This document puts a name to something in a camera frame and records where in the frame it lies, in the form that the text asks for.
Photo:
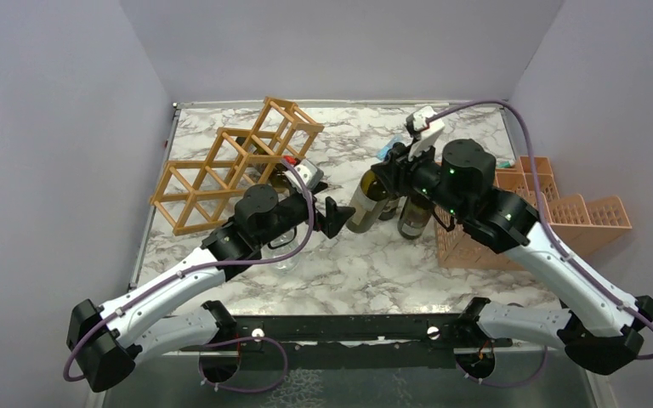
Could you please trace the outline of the green wine bottle black neck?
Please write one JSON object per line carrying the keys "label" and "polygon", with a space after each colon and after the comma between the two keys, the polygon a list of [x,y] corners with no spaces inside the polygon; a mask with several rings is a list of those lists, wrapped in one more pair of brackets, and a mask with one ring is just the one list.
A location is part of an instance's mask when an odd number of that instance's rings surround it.
{"label": "green wine bottle black neck", "polygon": [[346,227],[356,234],[367,232],[383,212],[388,200],[389,192],[383,183],[373,170],[367,170],[352,195],[349,205],[355,209],[355,213]]}

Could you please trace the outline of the green wine bottle black top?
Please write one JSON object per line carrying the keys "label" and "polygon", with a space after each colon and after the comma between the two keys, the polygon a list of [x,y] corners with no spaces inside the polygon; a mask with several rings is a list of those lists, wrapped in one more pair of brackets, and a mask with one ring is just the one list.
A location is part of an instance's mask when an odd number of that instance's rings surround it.
{"label": "green wine bottle black top", "polygon": [[385,204],[382,212],[378,216],[378,219],[382,221],[387,221],[392,219],[395,216],[397,210],[399,209],[399,206],[400,206],[399,196],[390,198]]}

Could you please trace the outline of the clear round glass bottle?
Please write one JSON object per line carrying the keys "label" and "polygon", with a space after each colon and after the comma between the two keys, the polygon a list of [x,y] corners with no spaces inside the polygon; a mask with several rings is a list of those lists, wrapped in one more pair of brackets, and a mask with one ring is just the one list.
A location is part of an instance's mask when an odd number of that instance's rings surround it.
{"label": "clear round glass bottle", "polygon": [[[278,258],[291,253],[298,247],[297,237],[298,231],[296,227],[278,236],[263,248],[262,253],[264,259]],[[279,262],[269,263],[268,266],[278,272],[287,272],[297,267],[299,259],[300,257],[297,254]]]}

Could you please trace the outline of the green wine bottle brown label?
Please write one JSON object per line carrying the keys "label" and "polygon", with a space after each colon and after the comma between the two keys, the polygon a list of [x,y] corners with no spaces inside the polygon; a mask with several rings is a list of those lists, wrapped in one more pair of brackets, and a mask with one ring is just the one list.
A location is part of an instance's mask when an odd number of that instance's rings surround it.
{"label": "green wine bottle brown label", "polygon": [[[257,144],[250,144],[244,148],[245,151],[255,153],[257,155],[265,155],[266,152]],[[245,174],[254,182],[258,181],[264,174],[268,164],[267,163],[252,163],[247,167]],[[272,169],[267,182],[278,192],[290,194],[289,188],[291,184],[286,177],[287,169],[282,163],[276,163]]]}

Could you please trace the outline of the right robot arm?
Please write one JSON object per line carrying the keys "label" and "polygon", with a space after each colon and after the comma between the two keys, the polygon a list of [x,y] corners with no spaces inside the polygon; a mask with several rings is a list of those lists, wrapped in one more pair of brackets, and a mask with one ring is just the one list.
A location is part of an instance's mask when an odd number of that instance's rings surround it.
{"label": "right robot arm", "polygon": [[495,186],[495,157],[472,139],[449,142],[441,161],[428,149],[412,156],[395,144],[372,170],[394,195],[423,198],[446,210],[474,241],[530,271],[564,304],[528,309],[473,299],[460,315],[465,344],[508,338],[561,349],[581,368],[610,375],[641,358],[642,329],[653,325],[653,299],[613,286],[570,252],[540,212]]}

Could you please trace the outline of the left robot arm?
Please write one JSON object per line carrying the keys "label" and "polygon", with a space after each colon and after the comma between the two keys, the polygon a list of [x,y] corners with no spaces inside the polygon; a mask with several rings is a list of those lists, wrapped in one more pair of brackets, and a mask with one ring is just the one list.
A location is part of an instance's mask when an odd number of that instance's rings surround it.
{"label": "left robot arm", "polygon": [[294,191],[281,200],[267,184],[247,189],[234,214],[214,229],[184,260],[146,286],[96,305],[85,299],[71,310],[66,345],[70,350],[62,376],[86,381],[105,391],[128,377],[156,344],[156,329],[167,316],[196,295],[220,286],[258,264],[266,264],[263,247],[306,224],[307,241],[317,231],[336,236],[355,209],[325,199],[315,207],[311,190]]}

